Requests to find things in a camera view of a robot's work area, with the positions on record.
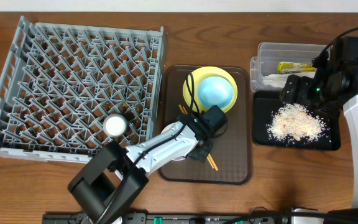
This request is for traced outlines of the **wooden chopstick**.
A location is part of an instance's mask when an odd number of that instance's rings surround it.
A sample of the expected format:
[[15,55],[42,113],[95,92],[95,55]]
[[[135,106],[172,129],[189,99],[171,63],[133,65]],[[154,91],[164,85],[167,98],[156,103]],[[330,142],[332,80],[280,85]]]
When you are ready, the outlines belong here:
[[[187,110],[185,109],[184,106],[179,105],[179,108],[181,109],[181,112],[182,112],[183,114],[188,114],[188,113],[187,113]],[[215,163],[215,161],[213,160],[213,157],[212,157],[211,154],[208,154],[208,155],[207,155],[207,160],[208,160],[209,164],[211,165],[211,167],[212,167],[215,171],[218,171],[218,170],[219,170],[218,167],[217,167],[217,165],[216,165],[216,163]]]
[[214,128],[208,119],[203,114],[188,113],[184,106],[178,105],[180,111],[185,115],[183,121],[187,128],[194,132],[198,143],[192,150],[184,156],[186,159],[192,159],[199,162],[207,162],[212,169],[219,170],[215,161],[210,154],[213,143],[211,141]]

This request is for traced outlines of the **blue bowl with rice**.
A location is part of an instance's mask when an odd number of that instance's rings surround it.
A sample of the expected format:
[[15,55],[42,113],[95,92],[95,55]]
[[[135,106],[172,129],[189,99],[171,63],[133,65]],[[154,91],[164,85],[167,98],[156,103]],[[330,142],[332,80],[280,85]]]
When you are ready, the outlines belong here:
[[234,97],[231,84],[222,77],[208,77],[198,85],[198,98],[203,106],[217,105],[221,109],[230,104]]

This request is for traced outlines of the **yellow round plate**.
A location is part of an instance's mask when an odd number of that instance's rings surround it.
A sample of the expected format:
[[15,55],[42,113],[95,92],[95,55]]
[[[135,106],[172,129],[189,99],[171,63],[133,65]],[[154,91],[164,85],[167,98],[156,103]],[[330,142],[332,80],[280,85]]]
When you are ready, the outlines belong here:
[[235,104],[238,96],[237,83],[227,71],[219,67],[200,67],[185,75],[183,83],[183,97],[186,104],[197,112],[207,111],[209,108],[203,106],[198,98],[198,85],[202,80],[208,77],[222,77],[225,78],[234,89],[234,97],[230,104],[223,108],[223,112],[228,112]]

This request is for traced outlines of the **green snack wrapper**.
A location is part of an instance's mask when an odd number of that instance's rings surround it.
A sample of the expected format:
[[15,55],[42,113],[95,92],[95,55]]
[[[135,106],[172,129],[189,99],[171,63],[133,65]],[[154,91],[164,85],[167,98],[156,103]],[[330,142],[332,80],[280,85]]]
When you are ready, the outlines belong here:
[[277,73],[301,73],[301,72],[315,72],[316,69],[312,64],[299,62],[280,62],[277,66]]

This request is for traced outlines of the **white napkin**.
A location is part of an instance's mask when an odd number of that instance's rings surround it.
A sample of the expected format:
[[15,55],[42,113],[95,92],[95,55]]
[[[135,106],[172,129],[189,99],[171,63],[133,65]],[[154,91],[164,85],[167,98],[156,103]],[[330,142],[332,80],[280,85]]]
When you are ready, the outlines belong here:
[[[287,78],[291,75],[291,73],[285,73],[285,74],[271,74],[267,75],[263,78],[264,85],[270,85],[274,88],[283,88],[286,84]],[[309,77],[313,78],[315,75],[315,72],[299,72],[295,73],[298,77]]]

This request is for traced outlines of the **small white cup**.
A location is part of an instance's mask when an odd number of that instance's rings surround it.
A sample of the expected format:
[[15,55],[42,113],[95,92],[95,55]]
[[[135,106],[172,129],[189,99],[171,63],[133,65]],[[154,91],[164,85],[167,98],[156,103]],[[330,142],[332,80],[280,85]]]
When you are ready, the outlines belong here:
[[118,137],[124,134],[127,130],[128,122],[120,114],[111,114],[103,121],[103,131],[109,137]]

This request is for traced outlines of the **pink bowl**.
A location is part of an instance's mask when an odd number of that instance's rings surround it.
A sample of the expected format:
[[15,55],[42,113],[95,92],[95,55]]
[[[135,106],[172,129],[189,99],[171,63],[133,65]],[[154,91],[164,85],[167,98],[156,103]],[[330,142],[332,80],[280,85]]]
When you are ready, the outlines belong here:
[[[161,134],[163,134],[165,131],[168,131],[170,128],[172,128],[172,126],[174,125],[174,123],[171,123],[169,125],[167,125],[166,127],[164,127],[161,131]],[[181,156],[181,157],[176,157],[174,159],[172,159],[173,161],[183,161],[185,160],[186,157],[185,156]]]

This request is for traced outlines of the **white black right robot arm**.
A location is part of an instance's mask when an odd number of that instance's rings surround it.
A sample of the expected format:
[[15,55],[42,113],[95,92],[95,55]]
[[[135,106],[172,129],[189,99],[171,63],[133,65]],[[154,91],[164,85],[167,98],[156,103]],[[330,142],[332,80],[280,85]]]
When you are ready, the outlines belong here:
[[290,75],[280,99],[328,114],[342,110],[350,131],[354,190],[358,208],[358,37],[338,37],[312,60],[313,78]]

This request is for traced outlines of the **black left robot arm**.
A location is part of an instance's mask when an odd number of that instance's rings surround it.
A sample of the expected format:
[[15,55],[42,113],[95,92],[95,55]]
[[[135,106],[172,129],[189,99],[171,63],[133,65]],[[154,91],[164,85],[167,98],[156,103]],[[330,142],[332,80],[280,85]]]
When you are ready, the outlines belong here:
[[163,133],[146,142],[121,147],[111,141],[77,173],[68,191],[93,223],[114,223],[149,182],[148,176],[174,159],[209,154],[212,138],[227,125],[223,110],[182,114]]

